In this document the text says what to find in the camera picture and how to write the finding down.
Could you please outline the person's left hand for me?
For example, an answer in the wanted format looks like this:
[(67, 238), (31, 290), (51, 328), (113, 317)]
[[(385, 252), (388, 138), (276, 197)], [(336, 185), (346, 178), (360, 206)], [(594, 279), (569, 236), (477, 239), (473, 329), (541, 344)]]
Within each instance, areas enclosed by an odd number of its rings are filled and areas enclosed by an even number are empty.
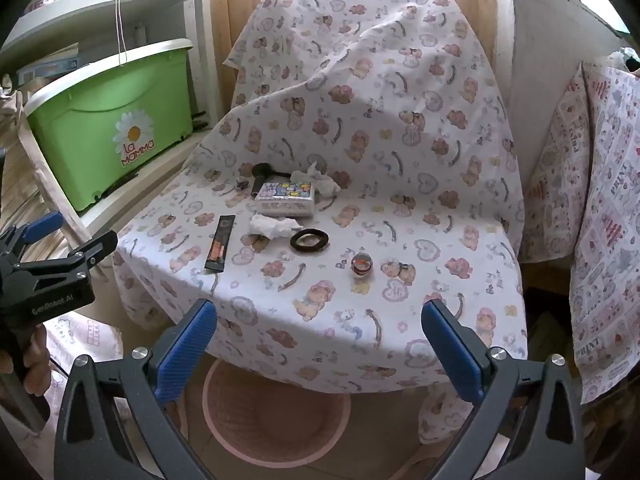
[(23, 364), (27, 374), (23, 386), (28, 394), (43, 396), (50, 388), (50, 352), (47, 348), (47, 330), (43, 324), (36, 326), (25, 351)]

